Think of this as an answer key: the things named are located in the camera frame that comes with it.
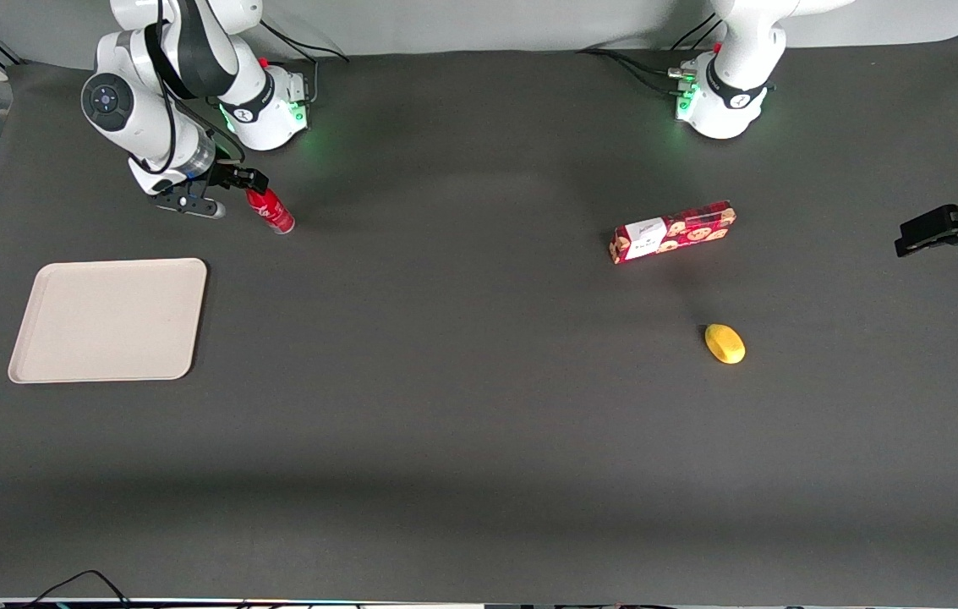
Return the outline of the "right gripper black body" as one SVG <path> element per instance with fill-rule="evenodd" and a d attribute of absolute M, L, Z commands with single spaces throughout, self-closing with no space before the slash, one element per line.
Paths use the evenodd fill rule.
<path fill-rule="evenodd" d="M 194 174 L 192 170 L 168 169 L 164 173 L 164 178 L 161 179 L 161 195 L 192 192 L 194 195 L 205 197 L 208 190 L 232 189 L 230 178 L 235 169 L 235 162 L 213 162 L 203 173 L 198 174 Z"/>

